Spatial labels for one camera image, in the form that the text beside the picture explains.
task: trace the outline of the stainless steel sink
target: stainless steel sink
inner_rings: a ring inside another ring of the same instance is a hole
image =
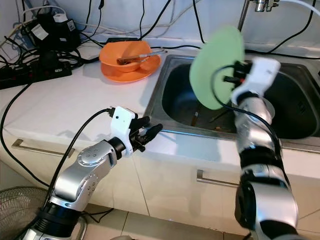
[[[234,139],[234,113],[208,109],[197,100],[189,82],[193,59],[167,56],[145,115],[152,124],[162,123],[165,132]],[[320,153],[320,88],[308,69],[282,63],[264,97],[275,109],[272,127],[283,147]]]

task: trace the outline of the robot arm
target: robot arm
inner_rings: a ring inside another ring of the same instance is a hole
[[[271,124],[272,117],[262,97],[279,68],[280,63],[273,59],[254,58],[244,83],[233,91],[232,102]],[[304,239],[296,231],[297,203],[270,131],[255,117],[238,112],[235,115],[242,169],[236,193],[236,220],[250,230],[255,240]]]
[[[25,240],[69,240],[81,212],[86,208],[98,183],[117,164],[122,154],[144,151],[144,145],[161,131],[158,124],[144,135],[150,118],[138,118],[128,109],[116,107],[111,121],[111,139],[102,140],[82,150],[76,161],[58,177],[53,194],[45,209],[38,214],[38,221],[24,236]]]

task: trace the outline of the tongs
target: tongs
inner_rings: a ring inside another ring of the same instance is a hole
[[[162,50],[159,50],[159,51],[153,51],[153,52],[150,52],[150,53],[144,53],[144,54],[135,55],[135,56],[125,56],[125,57],[118,58],[116,60],[116,62],[119,65],[126,65],[126,64],[131,64],[131,63],[143,63],[150,56],[166,54],[167,52],[168,51],[162,49]]]

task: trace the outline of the metal handle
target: metal handle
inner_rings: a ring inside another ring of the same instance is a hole
[[[214,185],[230,187],[230,188],[237,188],[239,186],[238,184],[232,183],[232,182],[204,178],[204,171],[199,169],[196,171],[196,181],[199,183],[214,184]]]
[[[29,147],[29,146],[21,146],[21,144],[24,141],[22,139],[17,139],[15,140],[15,142],[12,144],[12,148],[13,149],[20,149],[20,150],[25,150],[25,151],[29,151],[29,152],[35,152],[35,153],[40,153],[40,154],[49,154],[49,155],[53,155],[53,156],[58,156],[58,157],[62,157],[64,155],[64,153],[62,152],[57,152],[57,151],[50,151],[50,150],[45,150],[45,149],[39,149],[39,148],[34,148],[34,147]],[[74,153],[75,149],[71,148],[71,151],[69,152],[67,158],[70,158],[71,155]]]

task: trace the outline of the kitchen counter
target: kitchen counter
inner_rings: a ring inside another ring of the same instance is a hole
[[[196,50],[169,50],[168,54],[191,55]],[[319,61],[275,57],[281,62],[305,65],[320,82]],[[148,105],[161,68],[151,76],[133,83],[116,83],[106,79],[100,63],[84,65],[72,75],[32,84],[13,104],[4,130],[20,138],[46,140],[68,144],[79,127],[95,112],[110,106],[122,106],[141,117]],[[0,91],[0,109],[4,112],[8,102],[22,86]],[[79,137],[79,142],[98,142],[108,139],[111,118],[105,114],[92,121]],[[190,135],[161,132],[146,146],[146,151],[156,154],[180,156],[186,161],[214,162],[218,169],[240,170],[236,145],[231,140],[221,140]],[[320,179],[320,155],[295,150],[283,150],[284,166],[289,175]]]

